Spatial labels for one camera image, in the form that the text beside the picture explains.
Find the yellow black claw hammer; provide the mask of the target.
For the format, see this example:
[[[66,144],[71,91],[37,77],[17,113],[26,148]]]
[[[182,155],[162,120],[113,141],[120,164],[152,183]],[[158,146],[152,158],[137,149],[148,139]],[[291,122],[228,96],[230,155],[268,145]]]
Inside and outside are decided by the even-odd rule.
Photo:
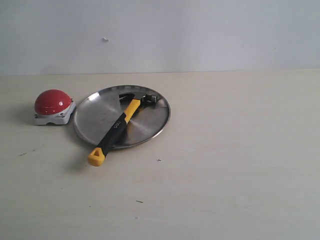
[[[132,91],[119,95],[119,101],[122,103],[124,100],[130,100],[130,103],[119,118],[111,125],[94,150],[88,155],[87,162],[91,166],[99,167],[103,164],[107,154],[112,150],[114,144],[120,139],[128,125],[128,122],[131,120],[137,109],[144,104],[156,104],[157,95]]]

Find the red dome push button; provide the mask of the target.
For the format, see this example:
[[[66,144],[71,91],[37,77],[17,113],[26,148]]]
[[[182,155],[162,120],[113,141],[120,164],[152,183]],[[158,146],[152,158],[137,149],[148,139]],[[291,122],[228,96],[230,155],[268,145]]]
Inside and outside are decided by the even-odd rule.
[[[75,109],[76,103],[64,91],[46,90],[34,102],[34,123],[37,126],[66,125]]]

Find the round steel plate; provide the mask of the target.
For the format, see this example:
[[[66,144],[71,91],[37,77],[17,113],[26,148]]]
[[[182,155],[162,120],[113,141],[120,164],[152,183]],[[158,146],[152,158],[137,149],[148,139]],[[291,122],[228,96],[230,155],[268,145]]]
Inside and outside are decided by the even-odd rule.
[[[125,149],[145,143],[159,135],[171,116],[167,99],[159,92],[139,85],[117,85],[99,90],[88,96],[76,109],[73,125],[78,136],[96,146],[112,124],[125,111],[130,92],[146,93],[156,97],[155,103],[144,103],[130,119],[114,149]]]

